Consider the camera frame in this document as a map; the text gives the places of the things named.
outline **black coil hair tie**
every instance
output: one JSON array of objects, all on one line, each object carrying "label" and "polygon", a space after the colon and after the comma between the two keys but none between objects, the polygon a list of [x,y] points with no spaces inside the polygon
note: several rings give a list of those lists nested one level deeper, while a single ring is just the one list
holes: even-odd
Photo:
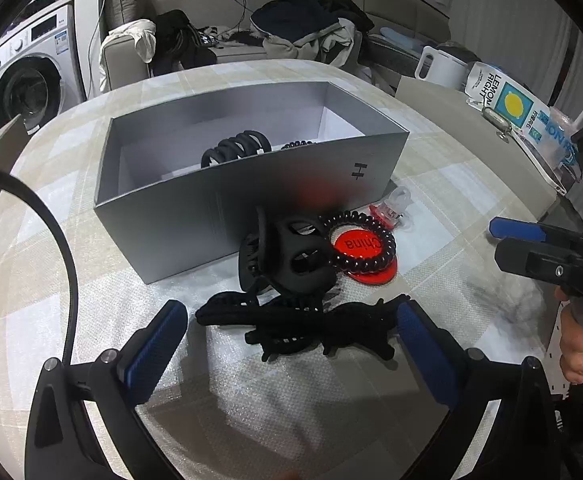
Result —
[{"label": "black coil hair tie", "polygon": [[358,211],[340,211],[331,215],[321,216],[319,220],[329,232],[328,237],[330,240],[332,232],[337,227],[357,225],[377,235],[382,244],[380,254],[372,258],[354,258],[334,248],[331,264],[338,269],[344,270],[345,272],[362,274],[378,272],[389,267],[389,264],[392,263],[396,256],[396,240],[394,239],[394,235],[372,216],[366,215],[365,213],[358,213]]},{"label": "black coil hair tie", "polygon": [[288,142],[287,144],[285,144],[281,150],[284,150],[286,148],[294,148],[296,146],[305,146],[306,144],[313,144],[313,142],[311,142],[310,140],[293,140],[292,142]]},{"label": "black coil hair tie", "polygon": [[201,168],[207,168],[212,163],[212,159],[222,164],[228,160],[255,155],[258,150],[271,152],[272,146],[269,140],[260,132],[245,130],[236,137],[222,139],[218,146],[206,150],[201,158]]}]

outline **checkered tablecloth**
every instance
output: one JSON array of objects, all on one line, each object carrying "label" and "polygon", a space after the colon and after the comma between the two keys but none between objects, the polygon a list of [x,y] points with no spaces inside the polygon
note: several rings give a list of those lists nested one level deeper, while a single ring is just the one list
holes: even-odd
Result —
[{"label": "checkered tablecloth", "polygon": [[[472,153],[411,108],[353,76],[308,61],[254,61],[187,70],[112,91],[55,118],[32,138],[13,173],[60,222],[80,282],[73,362],[120,348],[170,298],[190,315],[220,290],[238,290],[236,256],[144,285],[94,211],[108,119],[166,100],[231,86],[328,80],[411,134],[393,179],[413,203],[395,231],[399,273],[375,288],[339,279],[335,303],[414,296],[464,347],[520,362],[542,355],[536,323],[541,293],[501,273],[485,236],[496,215],[532,221],[511,191]],[[0,460],[24,471],[25,429],[42,363],[60,356],[68,286],[54,240],[11,196],[0,196]],[[398,478],[428,442],[445,409],[433,402],[398,344],[388,365],[356,348],[320,349],[264,364],[245,330],[187,335],[140,414],[166,455],[196,479],[268,480],[289,470],[304,479]],[[113,468],[128,476],[98,411],[94,427]],[[459,469],[472,467],[493,413]]]}]

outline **human hand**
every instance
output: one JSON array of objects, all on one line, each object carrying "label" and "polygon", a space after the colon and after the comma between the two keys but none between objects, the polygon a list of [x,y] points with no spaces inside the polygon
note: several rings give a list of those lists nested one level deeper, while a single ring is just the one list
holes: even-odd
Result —
[{"label": "human hand", "polygon": [[[557,300],[567,301],[569,298],[556,287],[554,296]],[[560,358],[560,369],[565,378],[572,384],[583,383],[583,327],[572,316],[569,309],[563,309],[560,313],[561,335],[560,350],[563,353]]]}]

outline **metal screw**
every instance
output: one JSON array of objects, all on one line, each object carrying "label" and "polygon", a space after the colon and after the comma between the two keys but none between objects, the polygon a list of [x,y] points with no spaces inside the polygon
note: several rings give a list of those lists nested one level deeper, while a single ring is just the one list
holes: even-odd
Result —
[{"label": "metal screw", "polygon": [[105,350],[100,355],[100,360],[102,362],[104,362],[105,364],[111,363],[114,359],[116,359],[117,355],[118,355],[118,352],[116,350],[114,350],[113,348],[110,348],[108,350]]},{"label": "metal screw", "polygon": [[525,360],[527,361],[527,364],[529,365],[530,368],[533,368],[534,370],[538,370],[542,365],[540,364],[540,361],[534,357],[534,356],[528,356],[525,358]]},{"label": "metal screw", "polygon": [[467,355],[474,361],[480,361],[485,358],[485,354],[483,354],[483,351],[480,348],[468,348]]},{"label": "metal screw", "polygon": [[49,359],[47,359],[47,361],[44,362],[43,368],[45,368],[45,370],[50,372],[50,371],[54,370],[54,368],[56,368],[57,364],[58,364],[58,359],[56,357],[50,357]]}]

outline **open box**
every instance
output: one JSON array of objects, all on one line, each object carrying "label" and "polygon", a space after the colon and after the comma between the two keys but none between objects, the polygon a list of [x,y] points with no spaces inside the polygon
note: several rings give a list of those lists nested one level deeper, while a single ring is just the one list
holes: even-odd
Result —
[{"label": "open box", "polygon": [[[244,130],[272,151],[200,168]],[[256,206],[279,216],[378,200],[408,131],[329,82],[241,86],[110,121],[94,210],[145,283],[238,250]],[[280,150],[293,140],[314,144]]]}]

